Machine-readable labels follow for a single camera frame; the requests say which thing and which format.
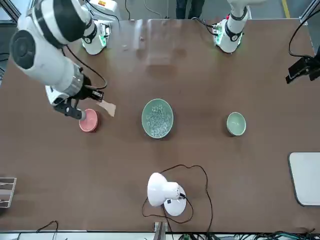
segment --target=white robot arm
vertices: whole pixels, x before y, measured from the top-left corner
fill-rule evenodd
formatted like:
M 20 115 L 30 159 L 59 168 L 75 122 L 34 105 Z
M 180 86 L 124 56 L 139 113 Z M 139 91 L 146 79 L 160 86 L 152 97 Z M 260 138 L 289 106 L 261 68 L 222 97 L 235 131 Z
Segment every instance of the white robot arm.
M 101 26 L 78 0 L 43 0 L 19 18 L 19 31 L 10 42 L 14 63 L 26 75 L 45 85 L 53 108 L 79 120 L 86 117 L 85 112 L 77 108 L 79 100 L 91 98 L 101 102 L 104 93 L 92 87 L 82 68 L 63 56 L 60 49 L 82 39 L 89 54 L 98 54 L 106 46 L 98 34 L 106 32 L 98 31 L 98 27 Z
M 233 53 L 240 44 L 243 29 L 248 20 L 248 5 L 255 5 L 266 0 L 227 0 L 231 6 L 228 18 L 214 25 L 214 43 L 225 53 Z

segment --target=pink container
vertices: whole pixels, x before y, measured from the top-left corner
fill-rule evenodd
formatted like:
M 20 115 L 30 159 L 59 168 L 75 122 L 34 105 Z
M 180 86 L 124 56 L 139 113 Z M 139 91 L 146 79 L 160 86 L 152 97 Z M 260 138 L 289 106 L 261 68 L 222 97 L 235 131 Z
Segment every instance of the pink container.
M 93 109 L 86 109 L 85 114 L 86 118 L 83 121 L 79 121 L 79 126 L 86 133 L 93 132 L 98 126 L 98 114 Z

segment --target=brown table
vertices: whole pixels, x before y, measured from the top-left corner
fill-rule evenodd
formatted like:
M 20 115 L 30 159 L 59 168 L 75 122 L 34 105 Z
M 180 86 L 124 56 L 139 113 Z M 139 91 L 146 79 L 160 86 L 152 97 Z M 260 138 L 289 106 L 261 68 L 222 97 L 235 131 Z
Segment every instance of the brown table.
M 151 231 L 157 217 L 141 213 L 149 176 L 185 164 L 208 173 L 211 231 L 320 232 L 320 208 L 297 203 L 288 167 L 290 152 L 320 150 L 320 81 L 285 81 L 297 60 L 288 43 L 298 24 L 250 20 L 232 55 L 191 20 L 121 22 L 112 49 L 97 56 L 74 44 L 108 79 L 105 100 L 117 106 L 112 118 L 95 102 L 81 102 L 100 114 L 99 130 L 91 134 L 55 112 L 44 86 L 10 63 L 0 88 L 0 175 L 17 177 L 17 185 L 0 230 L 35 230 L 58 220 L 61 230 Z M 313 53 L 305 27 L 292 50 Z M 174 127 L 162 140 L 141 126 L 142 109 L 154 98 L 174 110 Z M 226 133 L 234 111 L 247 121 L 242 137 Z M 192 221 L 172 223 L 173 231 L 204 232 L 210 205 L 203 173 L 179 168 L 165 176 L 184 187 L 194 207 Z M 162 212 L 147 206 L 145 213 Z M 187 208 L 178 220 L 189 214 Z

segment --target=green bowl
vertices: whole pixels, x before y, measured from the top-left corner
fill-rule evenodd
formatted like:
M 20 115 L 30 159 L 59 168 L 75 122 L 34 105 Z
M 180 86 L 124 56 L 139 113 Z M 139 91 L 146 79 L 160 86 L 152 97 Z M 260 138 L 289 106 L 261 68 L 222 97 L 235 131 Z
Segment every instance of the green bowl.
M 174 113 L 165 100 L 153 99 L 142 111 L 142 127 L 146 134 L 154 139 L 165 137 L 174 124 Z
M 233 136 L 241 136 L 247 128 L 246 120 L 239 112 L 232 112 L 226 120 L 226 128 Z

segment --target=person's leg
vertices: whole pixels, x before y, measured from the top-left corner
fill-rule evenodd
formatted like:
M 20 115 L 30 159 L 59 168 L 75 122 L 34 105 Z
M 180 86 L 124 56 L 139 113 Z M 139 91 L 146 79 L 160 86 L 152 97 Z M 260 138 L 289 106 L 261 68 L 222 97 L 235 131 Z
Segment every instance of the person's leg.
M 202 13 L 204 3 L 205 0 L 192 0 L 188 19 L 192 19 L 194 17 L 199 18 Z
M 187 0 L 176 0 L 175 16 L 176 19 L 186 18 Z

